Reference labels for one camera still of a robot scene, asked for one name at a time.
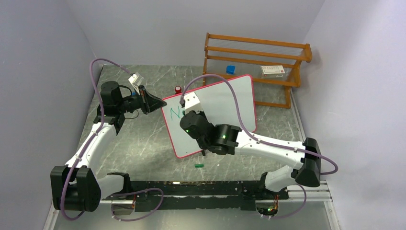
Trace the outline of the pink framed whiteboard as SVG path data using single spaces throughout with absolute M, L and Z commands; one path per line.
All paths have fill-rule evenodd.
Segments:
M 235 91 L 241 118 L 248 131 L 257 129 L 255 97 L 250 75 L 242 75 L 228 80 Z M 240 126 L 232 93 L 223 81 L 204 87 L 188 90 L 199 98 L 208 121 L 213 125 L 230 124 Z M 169 138 L 177 158 L 185 158 L 201 151 L 197 142 L 180 127 L 183 108 L 180 105 L 180 94 L 163 99 L 167 103 L 161 108 Z

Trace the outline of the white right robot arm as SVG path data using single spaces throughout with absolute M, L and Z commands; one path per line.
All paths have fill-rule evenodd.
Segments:
M 318 151 L 317 141 L 307 138 L 305 142 L 290 142 L 246 133 L 238 126 L 213 125 L 202 114 L 194 111 L 180 120 L 180 127 L 203 150 L 218 155 L 249 155 L 273 159 L 284 167 L 263 174 L 258 186 L 263 198 L 271 198 L 285 187 L 299 184 L 306 187 L 320 186 L 321 159 L 305 153 Z

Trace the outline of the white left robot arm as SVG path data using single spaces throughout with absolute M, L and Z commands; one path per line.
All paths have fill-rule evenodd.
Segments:
M 99 165 L 109 143 L 118 135 L 125 113 L 142 111 L 149 114 L 167 105 L 151 95 L 143 85 L 135 95 L 122 96 L 120 84 L 107 81 L 101 85 L 97 115 L 91 132 L 77 153 L 63 166 L 50 173 L 52 200 L 56 210 L 93 212 L 109 196 L 127 199 L 133 192 L 129 174 L 111 172 L 96 179 L 92 169 Z

